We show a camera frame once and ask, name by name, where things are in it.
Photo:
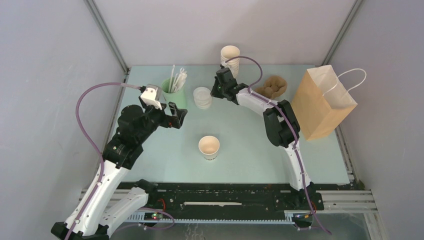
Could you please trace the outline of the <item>brown paper bag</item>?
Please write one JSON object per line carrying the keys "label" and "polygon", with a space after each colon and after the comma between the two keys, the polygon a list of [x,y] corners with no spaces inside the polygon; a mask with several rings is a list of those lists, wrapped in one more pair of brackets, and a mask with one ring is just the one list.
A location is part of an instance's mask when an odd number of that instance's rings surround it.
{"label": "brown paper bag", "polygon": [[[346,89],[340,77],[353,71],[361,71],[363,79]],[[362,68],[353,68],[339,75],[331,65],[306,70],[291,101],[305,140],[327,137],[339,126],[358,105],[350,91],[360,86],[366,78],[367,72]]]}

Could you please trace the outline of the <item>single white paper cup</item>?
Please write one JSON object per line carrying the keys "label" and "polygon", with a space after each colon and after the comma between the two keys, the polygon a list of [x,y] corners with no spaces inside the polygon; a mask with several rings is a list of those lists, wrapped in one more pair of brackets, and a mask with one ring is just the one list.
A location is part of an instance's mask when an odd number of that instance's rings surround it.
{"label": "single white paper cup", "polygon": [[204,136],[198,142],[198,149],[206,160],[212,161],[218,155],[220,141],[215,136]]}

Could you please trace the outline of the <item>green straw holder cup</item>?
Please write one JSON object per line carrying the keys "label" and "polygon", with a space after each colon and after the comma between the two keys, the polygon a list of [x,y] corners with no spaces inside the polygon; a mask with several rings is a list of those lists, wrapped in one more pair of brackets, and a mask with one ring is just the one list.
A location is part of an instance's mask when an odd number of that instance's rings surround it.
{"label": "green straw holder cup", "polygon": [[169,93],[169,85],[170,85],[170,78],[165,79],[162,82],[161,89],[162,89],[162,95],[167,103],[173,102],[176,104],[176,106],[179,109],[186,109],[187,108],[187,98],[185,94],[184,87],[178,90],[174,93]]}

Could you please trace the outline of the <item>brown pulp cup carrier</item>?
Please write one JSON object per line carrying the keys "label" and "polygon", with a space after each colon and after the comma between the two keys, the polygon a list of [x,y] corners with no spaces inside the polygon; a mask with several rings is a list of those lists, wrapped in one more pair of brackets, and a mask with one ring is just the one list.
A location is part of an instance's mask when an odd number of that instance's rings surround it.
{"label": "brown pulp cup carrier", "polygon": [[265,98],[276,99],[286,92],[288,88],[287,81],[278,75],[270,76],[263,84],[254,91]]}

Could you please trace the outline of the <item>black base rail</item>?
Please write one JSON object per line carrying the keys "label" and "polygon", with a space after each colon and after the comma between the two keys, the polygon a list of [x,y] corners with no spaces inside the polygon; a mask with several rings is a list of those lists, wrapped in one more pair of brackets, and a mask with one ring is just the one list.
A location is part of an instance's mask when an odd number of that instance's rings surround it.
{"label": "black base rail", "polygon": [[157,183],[130,222],[312,225],[314,214],[374,214],[372,193],[356,183],[312,184],[296,192],[287,183]]}

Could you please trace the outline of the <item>wrapped white straws bundle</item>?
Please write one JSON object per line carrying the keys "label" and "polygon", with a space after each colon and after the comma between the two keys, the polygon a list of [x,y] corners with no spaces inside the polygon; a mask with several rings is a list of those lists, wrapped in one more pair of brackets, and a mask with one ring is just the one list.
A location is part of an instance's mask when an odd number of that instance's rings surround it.
{"label": "wrapped white straws bundle", "polygon": [[185,68],[180,68],[179,72],[176,72],[175,76],[171,76],[168,84],[168,92],[170,94],[176,93],[181,90],[187,79],[187,71]]}

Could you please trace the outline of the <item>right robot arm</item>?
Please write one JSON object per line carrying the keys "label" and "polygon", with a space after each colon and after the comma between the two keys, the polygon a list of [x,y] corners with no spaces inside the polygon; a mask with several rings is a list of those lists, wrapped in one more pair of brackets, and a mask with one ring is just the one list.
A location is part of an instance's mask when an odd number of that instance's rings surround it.
{"label": "right robot arm", "polygon": [[265,132],[270,143],[282,148],[288,156],[291,204],[304,209],[315,193],[300,151],[300,125],[287,100],[275,101],[253,91],[245,83],[237,83],[228,67],[216,72],[211,96],[227,99],[246,107],[263,117]]}

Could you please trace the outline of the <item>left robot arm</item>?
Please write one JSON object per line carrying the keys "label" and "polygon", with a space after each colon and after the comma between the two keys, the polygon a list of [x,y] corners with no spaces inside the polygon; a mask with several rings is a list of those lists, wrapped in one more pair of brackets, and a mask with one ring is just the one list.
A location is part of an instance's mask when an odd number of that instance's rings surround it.
{"label": "left robot arm", "polygon": [[51,233],[60,240],[108,240],[135,210],[153,208],[158,202],[155,184],[141,179],[111,208],[107,205],[115,190],[143,152],[142,144],[158,128],[180,129],[188,111],[168,104],[171,115],[145,103],[125,107],[118,127],[106,145],[95,178],[75,211],[64,222],[56,222]]}

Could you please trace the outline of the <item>stack of paper cups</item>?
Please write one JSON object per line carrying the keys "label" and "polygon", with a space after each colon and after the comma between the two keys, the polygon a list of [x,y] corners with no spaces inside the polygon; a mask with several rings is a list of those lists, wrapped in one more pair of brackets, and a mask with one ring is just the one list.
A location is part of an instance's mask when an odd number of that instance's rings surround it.
{"label": "stack of paper cups", "polygon": [[240,59],[234,58],[234,57],[238,57],[239,55],[240,55],[240,49],[234,45],[224,46],[220,51],[220,61],[221,59],[225,59],[228,63],[232,64],[232,69],[230,70],[234,78],[237,78],[239,74],[239,66],[240,66]]}

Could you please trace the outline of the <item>white plastic lids stack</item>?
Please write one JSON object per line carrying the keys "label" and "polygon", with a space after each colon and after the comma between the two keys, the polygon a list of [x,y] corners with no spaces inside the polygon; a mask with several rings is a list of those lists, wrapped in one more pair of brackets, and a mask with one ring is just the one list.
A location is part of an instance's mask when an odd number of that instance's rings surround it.
{"label": "white plastic lids stack", "polygon": [[200,109],[208,109],[212,105],[211,90],[206,87],[197,87],[193,91],[195,105]]}

